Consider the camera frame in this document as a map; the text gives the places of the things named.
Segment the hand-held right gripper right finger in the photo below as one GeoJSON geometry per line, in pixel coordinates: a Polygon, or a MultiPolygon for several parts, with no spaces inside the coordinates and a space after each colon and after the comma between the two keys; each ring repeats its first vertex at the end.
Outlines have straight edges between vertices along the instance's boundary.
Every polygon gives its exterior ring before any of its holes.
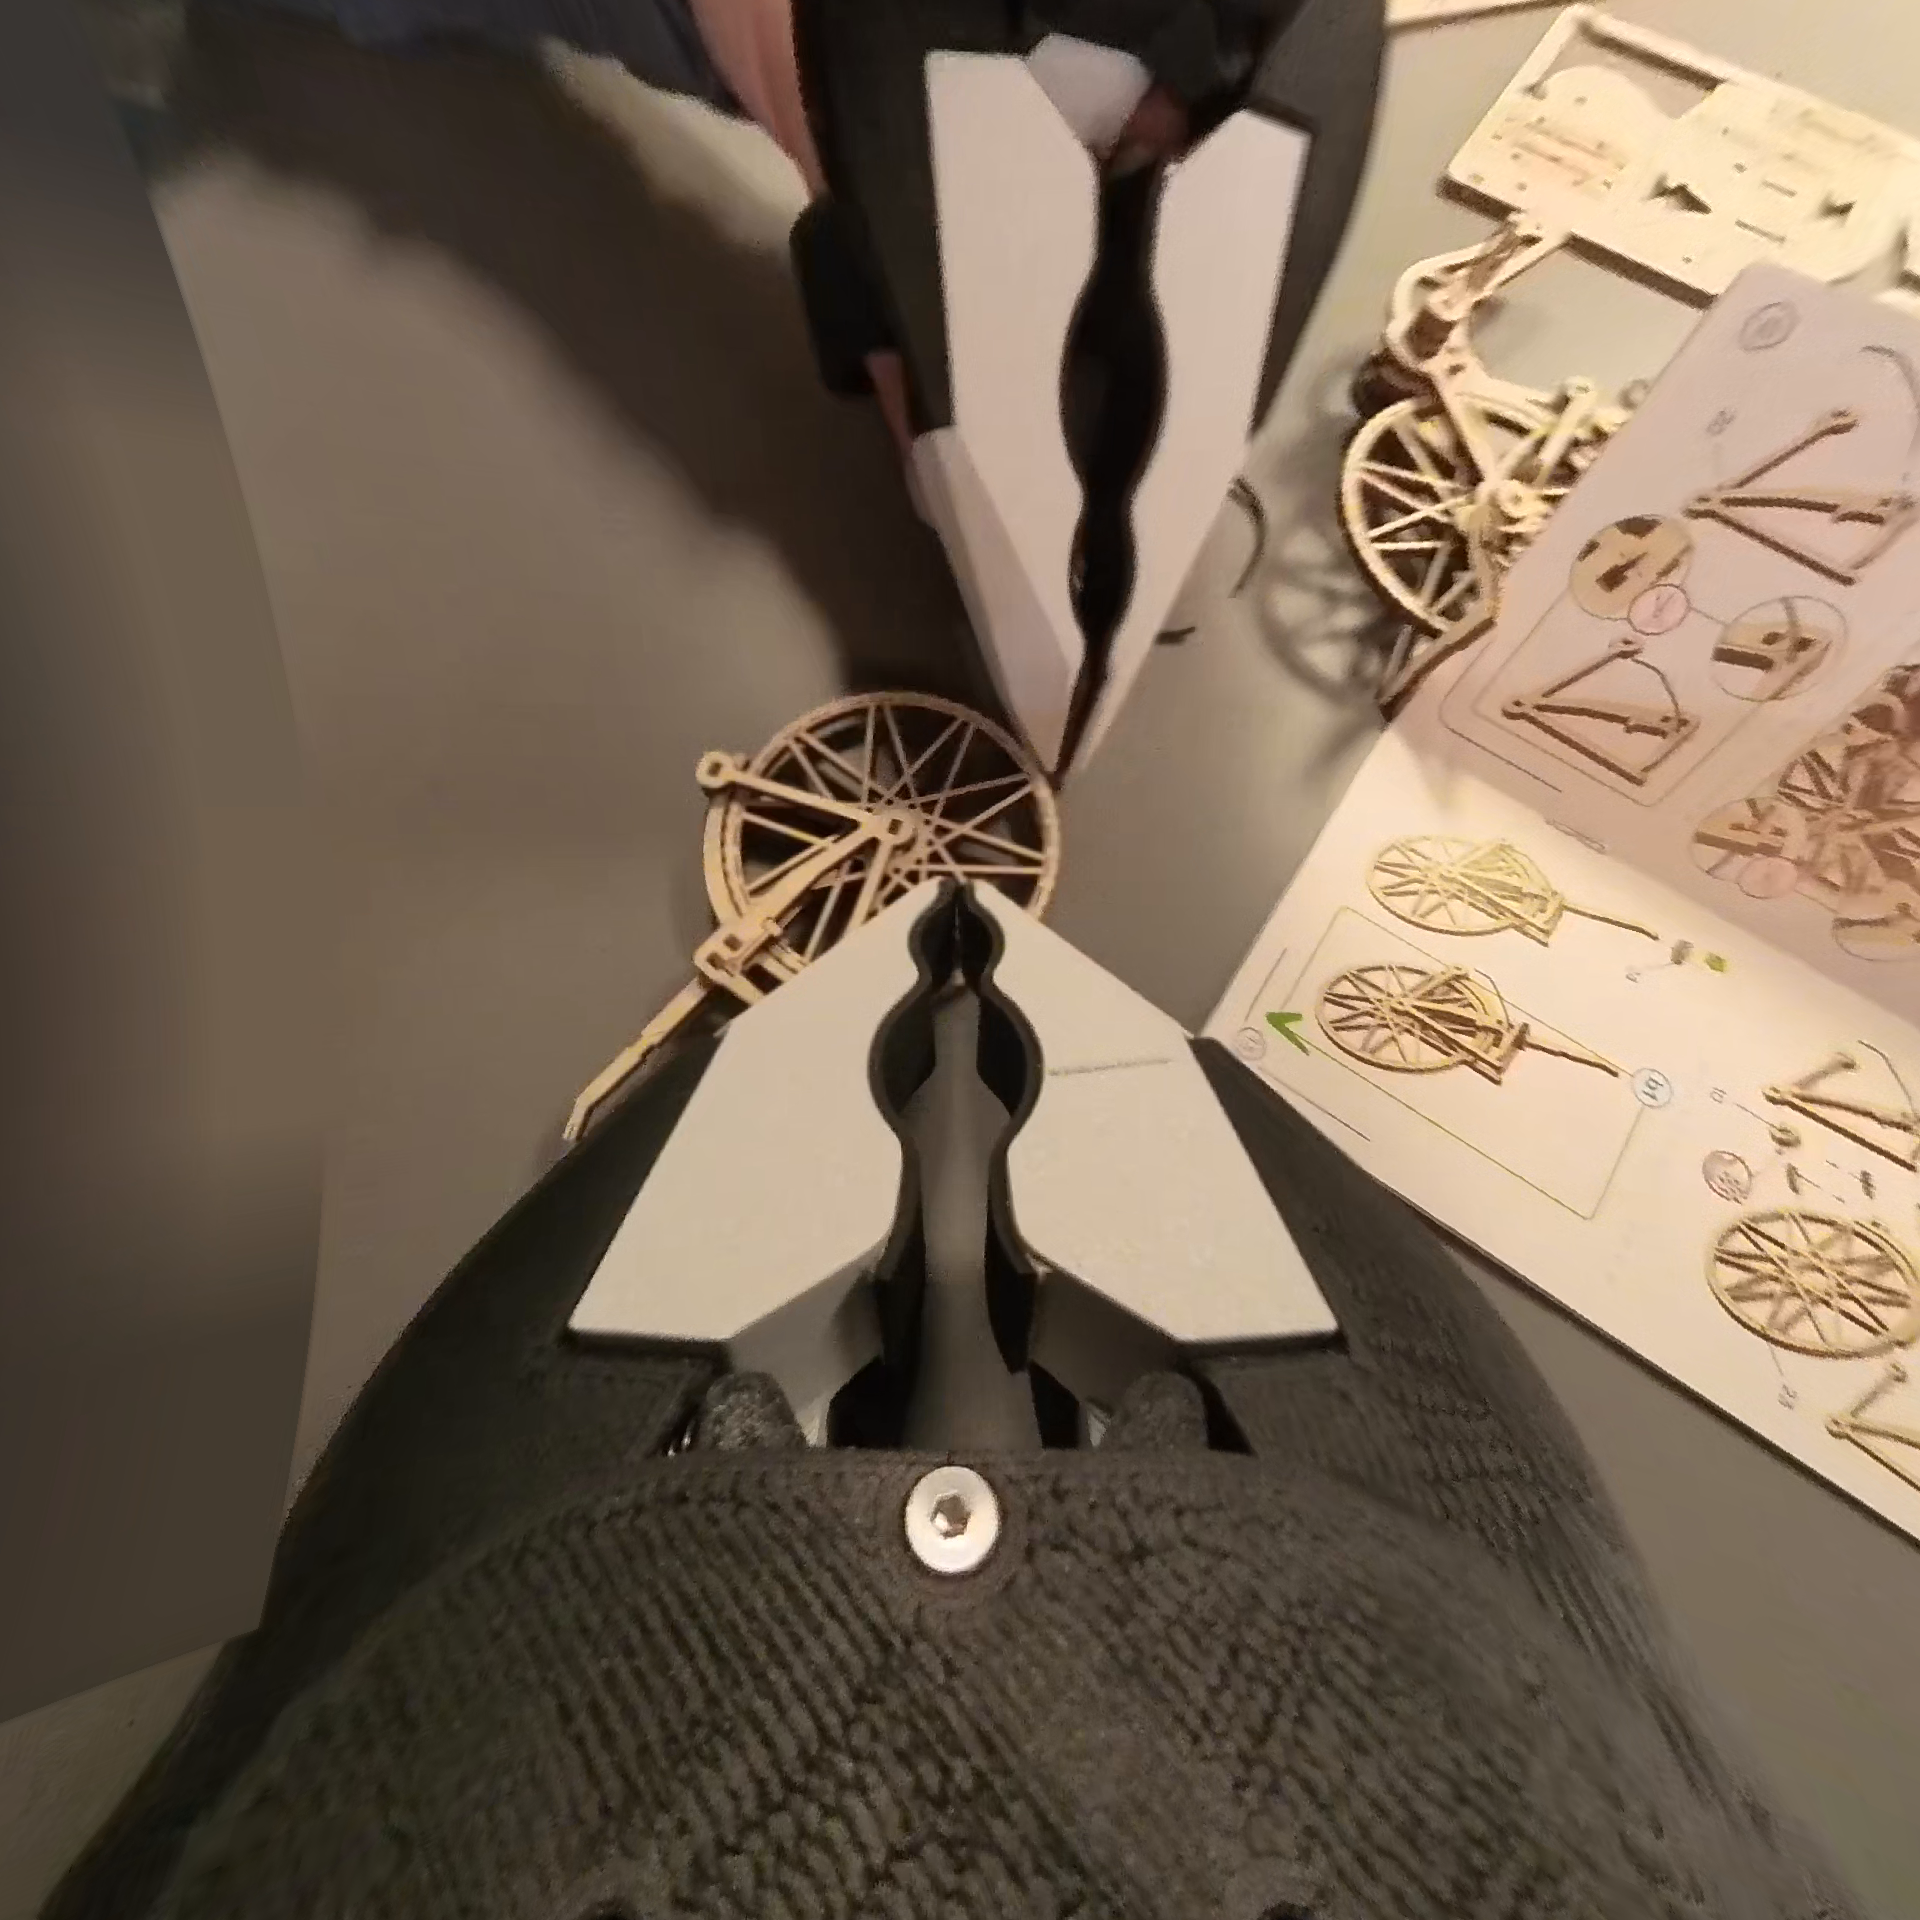
{"type": "Polygon", "coordinates": [[[961,896],[1011,1369],[1159,1369],[1331,1341],[1339,1319],[1194,1033],[1005,896],[961,896]]]}

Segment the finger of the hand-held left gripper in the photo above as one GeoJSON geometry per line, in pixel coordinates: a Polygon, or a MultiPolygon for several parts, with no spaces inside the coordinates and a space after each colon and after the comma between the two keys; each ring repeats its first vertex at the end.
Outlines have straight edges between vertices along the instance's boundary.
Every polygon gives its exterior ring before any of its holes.
{"type": "Polygon", "coordinates": [[[1062,394],[1094,161],[1024,59],[932,52],[924,88],[950,422],[919,438],[914,469],[1001,700],[1038,763],[1062,766],[1088,656],[1062,394]]]}
{"type": "Polygon", "coordinates": [[[1102,245],[1123,270],[1097,413],[1112,463],[1079,537],[1087,657],[1070,770],[1111,734],[1242,466],[1284,290],[1298,131],[1236,109],[1120,203],[1139,219],[1102,245]]]}

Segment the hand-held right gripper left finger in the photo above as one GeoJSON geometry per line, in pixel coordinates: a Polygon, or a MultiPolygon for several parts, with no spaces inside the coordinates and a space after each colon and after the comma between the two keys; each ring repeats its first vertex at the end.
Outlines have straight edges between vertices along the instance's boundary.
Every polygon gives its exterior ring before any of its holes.
{"type": "Polygon", "coordinates": [[[883,1046],[928,1002],[953,898],[913,886],[723,1028],[573,1336],[716,1349],[774,1379],[853,1379],[884,1355],[879,1273],[914,1184],[883,1046]]]}

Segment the wooden wheel with fork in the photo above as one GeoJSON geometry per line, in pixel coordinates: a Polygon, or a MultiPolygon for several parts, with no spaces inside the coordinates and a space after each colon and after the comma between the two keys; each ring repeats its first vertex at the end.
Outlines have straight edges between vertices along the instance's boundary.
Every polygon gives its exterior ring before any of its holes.
{"type": "Polygon", "coordinates": [[[752,753],[709,749],[695,780],[713,927],[689,981],[577,1095],[564,1144],[667,1044],[756,1006],[924,882],[989,883],[1034,916],[1058,888],[1053,780],[1003,723],[944,696],[843,696],[752,753]]]}

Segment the wooden bicycle model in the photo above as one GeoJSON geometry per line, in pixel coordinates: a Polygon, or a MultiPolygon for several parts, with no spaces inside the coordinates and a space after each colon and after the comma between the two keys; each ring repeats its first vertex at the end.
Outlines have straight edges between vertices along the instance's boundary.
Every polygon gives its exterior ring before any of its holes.
{"type": "Polygon", "coordinates": [[[1584,375],[1528,386],[1477,345],[1477,315],[1571,245],[1571,228],[1515,212],[1473,245],[1417,259],[1357,371],[1339,517],[1400,619],[1379,682],[1385,716],[1492,625],[1509,571],[1644,397],[1641,382],[1614,396],[1584,375]]]}

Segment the large wooden parts sheet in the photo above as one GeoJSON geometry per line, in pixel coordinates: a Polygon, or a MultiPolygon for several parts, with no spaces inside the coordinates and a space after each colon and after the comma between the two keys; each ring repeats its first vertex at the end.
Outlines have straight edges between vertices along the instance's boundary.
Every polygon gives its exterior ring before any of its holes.
{"type": "Polygon", "coordinates": [[[1597,6],[1549,25],[1442,182],[1700,304],[1767,264],[1916,313],[1912,131],[1597,6]]]}

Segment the black rubber band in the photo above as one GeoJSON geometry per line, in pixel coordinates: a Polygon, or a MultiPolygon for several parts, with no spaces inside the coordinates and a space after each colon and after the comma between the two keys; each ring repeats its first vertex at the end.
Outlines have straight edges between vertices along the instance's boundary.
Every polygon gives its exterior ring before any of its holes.
{"type": "Polygon", "coordinates": [[[1239,604],[1262,571],[1268,544],[1268,507],[1255,481],[1239,473],[1163,617],[1159,646],[1189,642],[1223,608],[1239,604]]]}

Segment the instruction booklet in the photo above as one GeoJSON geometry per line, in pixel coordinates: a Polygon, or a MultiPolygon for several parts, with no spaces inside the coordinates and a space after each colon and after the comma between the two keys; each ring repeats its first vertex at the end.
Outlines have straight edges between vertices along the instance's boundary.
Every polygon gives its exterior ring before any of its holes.
{"type": "Polygon", "coordinates": [[[1747,267],[1408,698],[1207,1035],[1918,1532],[1916,298],[1747,267]]]}

